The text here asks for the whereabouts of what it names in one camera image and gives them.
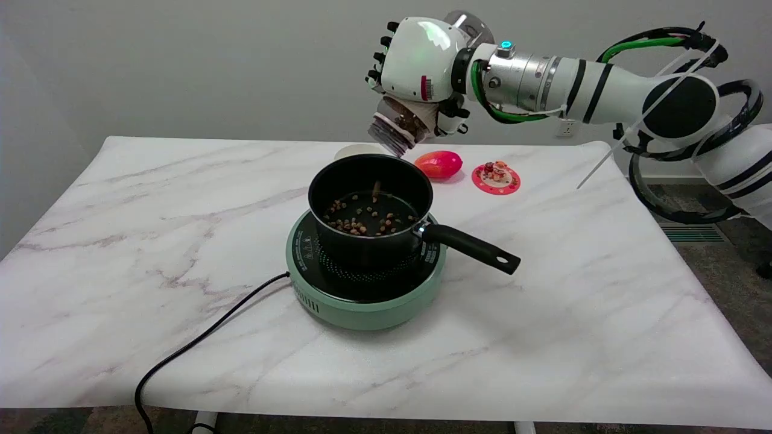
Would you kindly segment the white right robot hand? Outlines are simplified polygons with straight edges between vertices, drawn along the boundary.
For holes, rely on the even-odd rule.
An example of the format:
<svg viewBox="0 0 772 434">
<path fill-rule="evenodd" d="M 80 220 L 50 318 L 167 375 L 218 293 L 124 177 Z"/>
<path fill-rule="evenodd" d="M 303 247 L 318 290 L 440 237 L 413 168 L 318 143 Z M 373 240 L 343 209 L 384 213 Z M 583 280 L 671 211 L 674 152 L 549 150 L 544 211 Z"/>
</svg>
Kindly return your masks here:
<svg viewBox="0 0 772 434">
<path fill-rule="evenodd" d="M 406 17 L 389 22 L 391 35 L 365 82 L 381 94 L 374 115 L 374 136 L 417 145 L 458 132 L 469 117 L 465 108 L 468 57 L 486 28 L 469 27 L 465 11 L 442 20 Z"/>
</svg>

